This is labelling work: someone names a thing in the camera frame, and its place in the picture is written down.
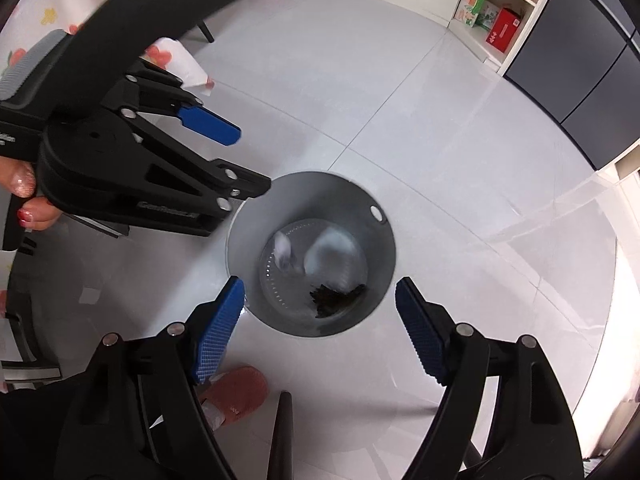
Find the left hand red nails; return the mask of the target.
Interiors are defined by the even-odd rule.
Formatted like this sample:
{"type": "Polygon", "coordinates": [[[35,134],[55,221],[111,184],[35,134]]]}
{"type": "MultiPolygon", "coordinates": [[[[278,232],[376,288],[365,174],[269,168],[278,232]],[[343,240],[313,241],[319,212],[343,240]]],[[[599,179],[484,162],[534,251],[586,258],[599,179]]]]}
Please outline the left hand red nails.
{"type": "Polygon", "coordinates": [[[37,182],[29,162],[2,157],[1,185],[13,195],[24,198],[24,204],[17,211],[22,228],[43,231],[62,216],[62,211],[53,206],[44,196],[35,196],[37,182]]]}

